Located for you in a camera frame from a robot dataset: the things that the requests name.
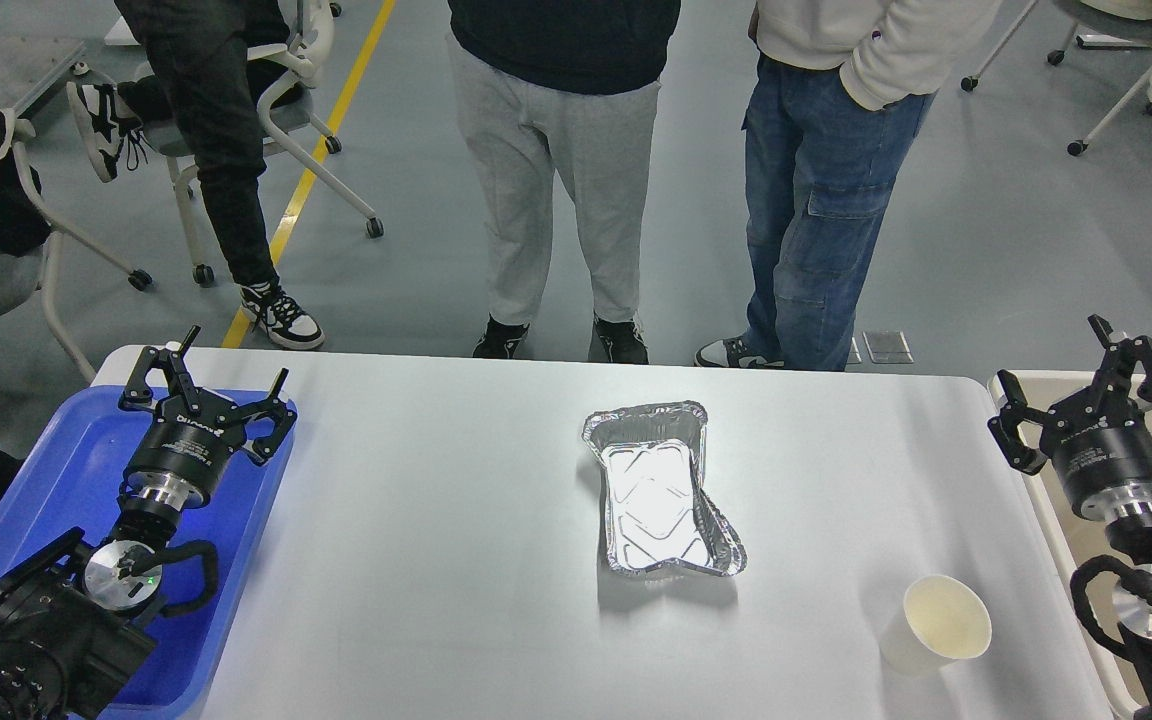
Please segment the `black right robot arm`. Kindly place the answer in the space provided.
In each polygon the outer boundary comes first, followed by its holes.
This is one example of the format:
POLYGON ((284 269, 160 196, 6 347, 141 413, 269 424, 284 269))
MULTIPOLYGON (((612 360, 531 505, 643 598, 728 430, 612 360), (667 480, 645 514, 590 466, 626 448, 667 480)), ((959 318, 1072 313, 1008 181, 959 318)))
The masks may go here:
POLYGON ((988 429, 1011 469, 1034 477, 1051 465, 1074 514, 1105 525, 1111 553, 1073 571, 1073 609, 1089 638, 1132 664, 1146 694, 1135 717, 1152 719, 1152 338, 1100 314, 1087 323, 1102 346, 1087 387, 1039 409, 1001 370, 988 429))

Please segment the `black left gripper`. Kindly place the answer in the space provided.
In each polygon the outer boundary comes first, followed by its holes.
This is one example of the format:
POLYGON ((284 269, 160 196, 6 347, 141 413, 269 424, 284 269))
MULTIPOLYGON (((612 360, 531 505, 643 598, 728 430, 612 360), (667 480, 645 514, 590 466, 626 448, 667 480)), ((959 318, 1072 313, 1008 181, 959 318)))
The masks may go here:
POLYGON ((174 509, 200 509, 210 503, 238 447, 255 467, 264 467, 297 420, 296 411, 282 397, 287 367, 280 369, 268 395, 251 404, 238 406, 233 397, 214 392, 200 393, 184 363, 198 333, 200 325, 192 325, 175 350, 143 347, 118 401, 123 411, 156 407, 154 420, 124 470, 127 491, 142 498, 161 491, 166 495, 162 502, 174 509), (151 370, 162 373, 169 389, 168 397, 157 406, 147 387, 151 370), (270 424, 268 433, 250 429, 260 423, 270 424))

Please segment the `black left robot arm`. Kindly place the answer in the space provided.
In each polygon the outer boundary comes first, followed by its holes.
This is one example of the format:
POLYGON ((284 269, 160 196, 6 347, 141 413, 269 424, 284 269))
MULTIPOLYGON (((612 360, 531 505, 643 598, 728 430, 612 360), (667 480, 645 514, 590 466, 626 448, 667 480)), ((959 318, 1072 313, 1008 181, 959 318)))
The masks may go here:
POLYGON ((215 669, 298 414, 188 347, 69 397, 0 503, 0 719, 172 719, 215 669))

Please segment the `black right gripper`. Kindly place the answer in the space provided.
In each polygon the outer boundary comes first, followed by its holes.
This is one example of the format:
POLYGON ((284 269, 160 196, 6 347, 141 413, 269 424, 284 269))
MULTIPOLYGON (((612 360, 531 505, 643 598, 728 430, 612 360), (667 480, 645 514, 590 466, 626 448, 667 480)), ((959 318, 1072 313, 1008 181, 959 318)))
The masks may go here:
POLYGON ((1064 397, 1038 409, 1015 374, 996 374, 1005 397, 987 427, 1011 469, 1033 477, 1051 460, 1071 510, 1107 521, 1119 501, 1152 502, 1152 434, 1144 424, 1152 411, 1152 338, 1126 336, 1100 314, 1087 323, 1105 348, 1087 401, 1064 397), (1021 438, 1023 423, 1041 429, 1037 447, 1021 438))

